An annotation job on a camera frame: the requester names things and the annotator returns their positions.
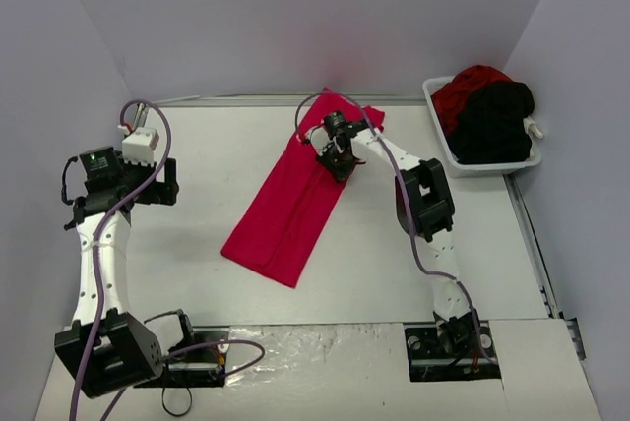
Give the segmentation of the bright red t shirt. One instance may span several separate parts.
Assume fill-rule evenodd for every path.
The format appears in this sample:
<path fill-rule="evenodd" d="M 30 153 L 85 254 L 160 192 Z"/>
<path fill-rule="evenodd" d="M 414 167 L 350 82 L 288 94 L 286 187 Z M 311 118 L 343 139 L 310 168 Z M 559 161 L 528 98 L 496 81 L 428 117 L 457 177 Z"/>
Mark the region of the bright red t shirt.
<path fill-rule="evenodd" d="M 295 287 L 344 187 L 291 137 L 220 254 Z"/>

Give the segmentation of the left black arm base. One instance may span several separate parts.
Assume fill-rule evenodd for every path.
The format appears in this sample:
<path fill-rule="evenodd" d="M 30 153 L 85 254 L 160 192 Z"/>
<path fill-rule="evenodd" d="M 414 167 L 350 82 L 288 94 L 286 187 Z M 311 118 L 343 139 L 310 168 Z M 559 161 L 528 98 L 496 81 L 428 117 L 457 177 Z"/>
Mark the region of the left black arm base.
<path fill-rule="evenodd" d="M 174 357 L 159 378 L 135 385 L 135 389 L 222 388 L 225 365 L 224 349 L 198 349 Z"/>

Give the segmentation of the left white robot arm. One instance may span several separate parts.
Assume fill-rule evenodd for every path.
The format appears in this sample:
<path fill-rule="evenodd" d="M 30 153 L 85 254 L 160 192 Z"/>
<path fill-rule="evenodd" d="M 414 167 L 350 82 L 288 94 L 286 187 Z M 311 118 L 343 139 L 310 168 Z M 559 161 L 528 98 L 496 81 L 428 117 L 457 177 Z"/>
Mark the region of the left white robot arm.
<path fill-rule="evenodd" d="M 127 245 L 135 205 L 175 204 L 177 162 L 133 164 L 113 147 L 76 156 L 86 193 L 71 201 L 66 229 L 80 239 L 80 290 L 71 326 L 55 353 L 88 398 L 133 387 L 162 373 L 157 336 L 129 310 Z"/>

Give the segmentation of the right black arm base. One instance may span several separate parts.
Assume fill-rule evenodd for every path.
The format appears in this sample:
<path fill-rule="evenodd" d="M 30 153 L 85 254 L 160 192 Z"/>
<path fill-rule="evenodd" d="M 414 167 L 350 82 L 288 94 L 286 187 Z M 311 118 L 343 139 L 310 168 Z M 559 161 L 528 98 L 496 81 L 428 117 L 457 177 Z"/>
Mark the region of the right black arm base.
<path fill-rule="evenodd" d="M 479 350 L 476 332 L 457 345 L 451 353 L 438 339 L 434 326 L 405 326 L 409 380 L 412 383 L 472 382 L 499 380 L 498 363 L 490 363 Z M 497 357 L 489 326 L 481 327 L 481 347 Z"/>

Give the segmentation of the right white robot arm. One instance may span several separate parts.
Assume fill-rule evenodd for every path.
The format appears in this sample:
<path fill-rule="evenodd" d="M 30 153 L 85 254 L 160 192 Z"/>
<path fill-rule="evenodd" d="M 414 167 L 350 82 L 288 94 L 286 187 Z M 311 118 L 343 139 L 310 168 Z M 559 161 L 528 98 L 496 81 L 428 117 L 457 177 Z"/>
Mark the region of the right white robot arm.
<path fill-rule="evenodd" d="M 347 120 L 340 111 L 324 117 L 307 133 L 316 160 L 344 183 L 364 161 L 354 154 L 363 146 L 392 166 L 396 215 L 409 236 L 416 265 L 429 277 L 439 348 L 458 355 L 476 334 L 476 310 L 462 287 L 453 241 L 455 206 L 441 162 L 425 160 L 386 139 L 367 120 Z"/>

